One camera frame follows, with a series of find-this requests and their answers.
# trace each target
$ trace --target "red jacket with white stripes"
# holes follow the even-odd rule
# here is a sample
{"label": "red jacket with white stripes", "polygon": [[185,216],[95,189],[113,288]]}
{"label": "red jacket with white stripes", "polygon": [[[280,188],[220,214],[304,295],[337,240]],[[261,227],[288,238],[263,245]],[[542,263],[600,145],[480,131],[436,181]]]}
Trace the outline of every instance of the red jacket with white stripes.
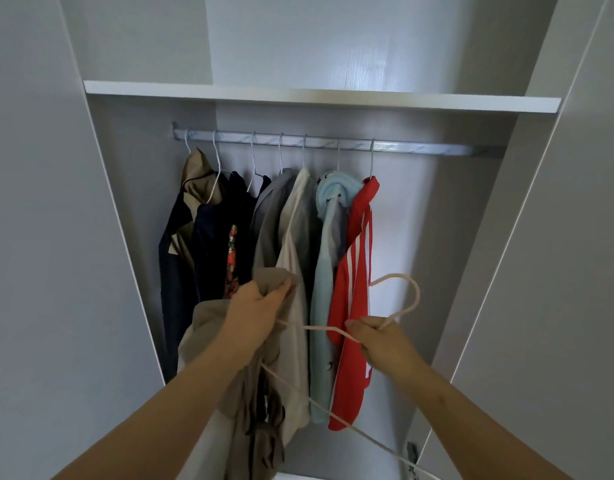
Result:
{"label": "red jacket with white stripes", "polygon": [[[364,187],[353,199],[346,233],[347,251],[338,265],[334,292],[329,307],[328,325],[344,328],[346,320],[358,320],[369,314],[369,283],[371,282],[371,245],[373,239],[369,203],[378,192],[376,177],[367,178]],[[364,389],[371,379],[371,367],[360,352],[360,344],[329,331],[329,340],[341,350],[335,375],[332,412],[350,424],[362,406]],[[345,426],[333,418],[329,429],[339,431]]]}

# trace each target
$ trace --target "white shelf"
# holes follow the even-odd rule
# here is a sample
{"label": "white shelf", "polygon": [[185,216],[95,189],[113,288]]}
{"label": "white shelf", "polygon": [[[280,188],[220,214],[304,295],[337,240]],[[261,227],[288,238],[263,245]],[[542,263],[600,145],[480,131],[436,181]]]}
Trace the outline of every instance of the white shelf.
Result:
{"label": "white shelf", "polygon": [[560,98],[488,96],[471,94],[417,94],[329,89],[226,88],[202,84],[115,82],[85,80],[87,94],[152,96],[213,101],[326,104],[363,107],[408,107],[448,111],[556,113]]}

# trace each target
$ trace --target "hanging clothes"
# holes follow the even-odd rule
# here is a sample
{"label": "hanging clothes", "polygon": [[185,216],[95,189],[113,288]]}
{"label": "hanging clothes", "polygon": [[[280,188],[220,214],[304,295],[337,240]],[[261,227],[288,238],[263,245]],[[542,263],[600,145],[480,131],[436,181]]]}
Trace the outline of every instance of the hanging clothes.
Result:
{"label": "hanging clothes", "polygon": [[[280,355],[274,371],[290,380],[304,394],[309,394],[307,335],[303,328],[293,324],[306,325],[309,321],[307,304],[321,229],[315,197],[316,182],[303,168],[296,177],[278,224],[282,246],[276,266],[296,274],[300,282],[287,318],[290,325],[280,335]],[[309,424],[309,401],[284,384],[277,387],[285,407],[282,430],[283,442],[287,444],[298,428]]]}
{"label": "hanging clothes", "polygon": [[249,246],[254,252],[254,269],[273,267],[278,262],[280,213],[291,194],[298,173],[285,168],[258,196],[249,229]]}
{"label": "hanging clothes", "polygon": [[[330,171],[319,180],[316,207],[323,225],[309,315],[312,326],[327,325],[335,269],[346,251],[349,208],[361,189],[358,180],[341,171]],[[331,403],[338,355],[324,331],[309,332],[309,393],[319,404]],[[329,421],[329,416],[313,404],[310,410],[314,423]]]}
{"label": "hanging clothes", "polygon": [[[163,375],[168,382],[176,375],[178,344],[189,327],[198,303],[191,256],[191,234],[198,208],[208,202],[216,179],[205,154],[197,148],[183,167],[180,192],[159,243],[160,300],[166,345]],[[219,178],[209,203],[222,200],[226,180]]]}
{"label": "hanging clothes", "polygon": [[[278,311],[278,319],[288,320],[300,279],[277,268],[256,269],[254,277],[263,296],[278,288],[287,278],[292,279],[292,289]],[[212,342],[223,325],[229,304],[229,299],[218,299],[203,301],[194,308],[194,319],[179,347],[182,367]],[[212,429],[206,429],[199,438],[185,463],[184,472],[191,471],[187,465],[193,465],[202,468],[199,477],[205,479],[210,478],[208,474],[205,476],[206,472],[220,472],[222,466],[221,479],[274,478],[285,460],[280,431],[283,407],[261,364],[275,368],[283,328],[276,325],[251,362],[233,379],[210,419]]]}
{"label": "hanging clothes", "polygon": [[198,301],[229,298],[251,280],[248,234],[255,204],[245,181],[234,171],[223,199],[198,208],[191,242]]}
{"label": "hanging clothes", "polygon": [[[329,309],[329,326],[344,328],[346,320],[358,320],[369,315],[373,241],[370,203],[379,187],[376,177],[365,179],[364,186],[351,204],[346,233],[348,249],[340,260],[335,276]],[[331,410],[348,423],[353,423],[362,406],[364,389],[371,380],[371,367],[362,356],[360,344],[333,331],[328,331],[327,335],[341,351]],[[339,431],[344,428],[344,424],[340,421],[330,419],[329,429]]]}

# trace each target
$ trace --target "metal hanging rod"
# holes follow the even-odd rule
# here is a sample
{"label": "metal hanging rod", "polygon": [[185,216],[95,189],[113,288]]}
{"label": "metal hanging rod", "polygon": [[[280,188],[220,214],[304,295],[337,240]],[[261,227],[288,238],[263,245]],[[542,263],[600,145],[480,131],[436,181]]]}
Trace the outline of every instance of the metal hanging rod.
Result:
{"label": "metal hanging rod", "polygon": [[[187,133],[187,141],[211,141],[214,131],[192,130],[179,128],[172,123],[174,138],[184,141]],[[216,143],[244,143],[251,144],[251,133],[237,131],[216,131]],[[278,146],[279,134],[255,133],[254,144],[265,146]],[[293,146],[294,148],[319,148],[326,150],[353,150],[356,152],[369,152],[371,139],[357,138],[332,138],[325,136],[291,135],[283,134],[281,146]],[[423,155],[444,155],[451,157],[485,157],[500,158],[503,156],[504,147],[500,146],[473,146],[468,144],[442,144],[442,143],[417,143],[415,141],[385,141],[376,139],[373,141],[373,151],[376,153],[419,153]]]}

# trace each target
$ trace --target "hood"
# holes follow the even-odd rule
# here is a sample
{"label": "hood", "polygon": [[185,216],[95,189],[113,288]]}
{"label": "hood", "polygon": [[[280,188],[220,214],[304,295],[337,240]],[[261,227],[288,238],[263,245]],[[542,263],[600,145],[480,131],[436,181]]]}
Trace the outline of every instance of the hood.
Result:
{"label": "hood", "polygon": [[325,220],[327,213],[327,201],[331,198],[337,199],[344,207],[351,207],[351,203],[362,189],[362,182],[358,182],[354,177],[347,175],[340,170],[327,172],[318,180],[316,190],[316,207],[318,208],[318,218]]}

